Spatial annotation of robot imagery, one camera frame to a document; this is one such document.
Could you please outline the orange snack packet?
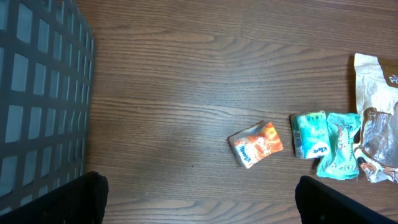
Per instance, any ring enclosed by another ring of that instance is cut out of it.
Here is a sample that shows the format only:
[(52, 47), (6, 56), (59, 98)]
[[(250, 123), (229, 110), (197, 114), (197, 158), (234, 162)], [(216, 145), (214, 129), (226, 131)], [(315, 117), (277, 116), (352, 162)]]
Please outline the orange snack packet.
[(237, 161), (246, 169), (284, 149), (274, 125), (267, 121), (260, 121), (228, 137), (228, 142)]

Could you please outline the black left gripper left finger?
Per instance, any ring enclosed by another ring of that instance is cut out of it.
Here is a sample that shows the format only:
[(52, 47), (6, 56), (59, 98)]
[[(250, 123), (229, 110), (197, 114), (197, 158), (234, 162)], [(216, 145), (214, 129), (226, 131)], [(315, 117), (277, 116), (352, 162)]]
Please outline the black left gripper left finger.
[(1, 216), (1, 224), (102, 224), (109, 193), (105, 176), (91, 171)]

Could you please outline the small teal white packet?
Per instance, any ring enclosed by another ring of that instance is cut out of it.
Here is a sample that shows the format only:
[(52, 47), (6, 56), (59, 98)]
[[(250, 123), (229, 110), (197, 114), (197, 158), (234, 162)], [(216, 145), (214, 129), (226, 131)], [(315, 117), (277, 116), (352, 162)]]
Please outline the small teal white packet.
[(329, 154), (331, 146), (324, 111), (293, 114), (290, 122), (296, 157), (314, 159)]

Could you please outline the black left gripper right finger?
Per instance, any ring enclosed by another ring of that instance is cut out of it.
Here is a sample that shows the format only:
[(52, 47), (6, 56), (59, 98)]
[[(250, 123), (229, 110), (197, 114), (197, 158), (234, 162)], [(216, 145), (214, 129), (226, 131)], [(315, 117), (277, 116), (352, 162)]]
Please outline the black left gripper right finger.
[(302, 223), (397, 224), (307, 175), (295, 188), (295, 201)]

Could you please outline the beige brown snack bag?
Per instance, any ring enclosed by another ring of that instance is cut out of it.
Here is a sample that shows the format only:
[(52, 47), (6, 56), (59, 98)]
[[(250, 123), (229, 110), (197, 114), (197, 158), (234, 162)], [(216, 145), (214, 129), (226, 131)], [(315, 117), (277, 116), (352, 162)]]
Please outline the beige brown snack bag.
[(397, 182), (397, 60), (356, 53), (356, 109), (363, 121), (354, 156), (372, 183)]

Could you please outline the teal snack packet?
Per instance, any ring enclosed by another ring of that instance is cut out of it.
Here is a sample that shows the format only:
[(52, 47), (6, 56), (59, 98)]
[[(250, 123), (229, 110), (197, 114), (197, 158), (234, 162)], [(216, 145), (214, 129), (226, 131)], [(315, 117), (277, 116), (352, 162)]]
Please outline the teal snack packet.
[(353, 144), (362, 125), (361, 115), (329, 113), (326, 121), (331, 151), (321, 158), (317, 176), (336, 180), (357, 178), (359, 167), (353, 153)]

